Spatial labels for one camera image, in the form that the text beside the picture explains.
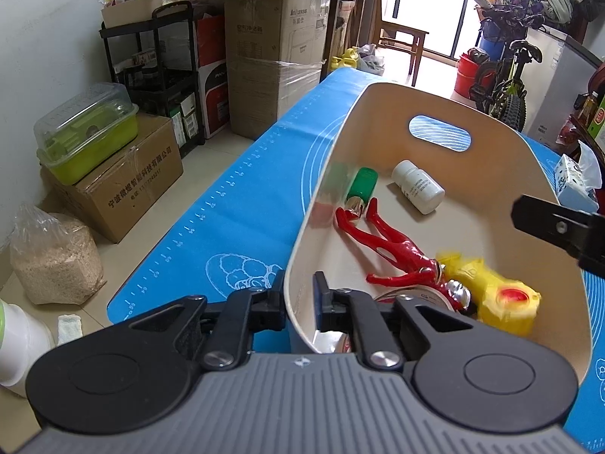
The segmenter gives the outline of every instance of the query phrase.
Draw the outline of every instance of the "green plastic container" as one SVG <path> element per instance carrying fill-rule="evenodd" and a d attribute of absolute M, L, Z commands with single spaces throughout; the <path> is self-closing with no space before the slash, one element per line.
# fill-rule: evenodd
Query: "green plastic container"
<path fill-rule="evenodd" d="M 119 83 L 96 83 L 34 125 L 37 157 L 73 185 L 138 134 L 138 106 Z"/>

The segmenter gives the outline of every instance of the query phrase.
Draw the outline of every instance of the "blue silicone mat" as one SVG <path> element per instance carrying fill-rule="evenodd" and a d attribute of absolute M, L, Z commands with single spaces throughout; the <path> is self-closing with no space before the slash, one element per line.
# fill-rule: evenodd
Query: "blue silicone mat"
<path fill-rule="evenodd" d="M 382 80 L 338 69 L 259 138 L 174 224 L 107 308 L 112 323 L 171 300 L 267 287 L 285 268 L 332 140 L 363 89 Z M 428 117 L 410 124 L 415 136 L 464 150 L 470 138 Z M 526 138 L 554 185 L 558 155 Z M 591 452 L 605 449 L 605 281 L 585 274 L 594 355 L 565 425 Z M 255 336 L 255 349 L 289 351 L 286 332 Z"/>

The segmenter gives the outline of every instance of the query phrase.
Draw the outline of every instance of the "yellow toy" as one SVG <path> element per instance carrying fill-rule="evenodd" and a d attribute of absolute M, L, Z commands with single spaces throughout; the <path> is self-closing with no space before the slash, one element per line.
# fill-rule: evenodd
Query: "yellow toy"
<path fill-rule="evenodd" d="M 446 280 L 457 280 L 471 291 L 480 321 L 517 336 L 529 335 L 540 305 L 538 292 L 498 275 L 481 259 L 442 253 L 437 261 L 444 266 Z"/>

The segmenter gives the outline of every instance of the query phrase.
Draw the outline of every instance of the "wooden chair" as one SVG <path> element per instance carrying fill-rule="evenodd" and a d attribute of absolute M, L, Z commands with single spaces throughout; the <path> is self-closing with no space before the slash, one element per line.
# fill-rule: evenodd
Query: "wooden chair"
<path fill-rule="evenodd" d="M 404 33 L 412 36 L 411 44 L 397 40 L 397 33 Z M 382 15 L 382 0 L 376 0 L 374 6 L 372 43 L 377 47 L 403 51 L 404 53 L 409 53 L 411 55 L 408 75 L 412 75 L 412 87 L 416 86 L 420 59 L 422 58 L 422 51 L 424 50 L 424 38 L 427 34 L 428 32 L 426 31 L 401 25 L 394 20 L 385 19 Z"/>

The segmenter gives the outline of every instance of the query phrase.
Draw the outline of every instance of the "beige storage bin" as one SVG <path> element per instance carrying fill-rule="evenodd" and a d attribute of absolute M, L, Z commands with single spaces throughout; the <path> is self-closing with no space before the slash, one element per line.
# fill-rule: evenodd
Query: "beige storage bin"
<path fill-rule="evenodd" d="M 409 123 L 430 116 L 466 130 L 471 144 L 456 152 L 415 138 Z M 437 210 L 422 215 L 391 181 L 404 159 L 432 176 L 446 192 Z M 365 281 L 368 273 L 401 274 L 368 247 L 337 230 L 341 205 L 360 167 L 378 171 L 374 190 L 385 221 L 407 234 L 429 256 L 457 250 L 482 257 L 507 278 L 542 295 L 530 339 L 569 360 L 580 381 L 592 352 L 582 272 L 563 250 L 516 230 L 512 203 L 528 194 L 557 202 L 527 143 L 512 129 L 462 104 L 394 83 L 370 84 L 345 119 L 330 152 L 296 240 L 285 275 L 285 303 L 306 347 L 334 351 L 340 333 L 315 327 L 312 275 L 326 274 L 331 288 L 354 288 L 377 297 L 390 290 Z M 359 221 L 368 231 L 365 219 Z"/>

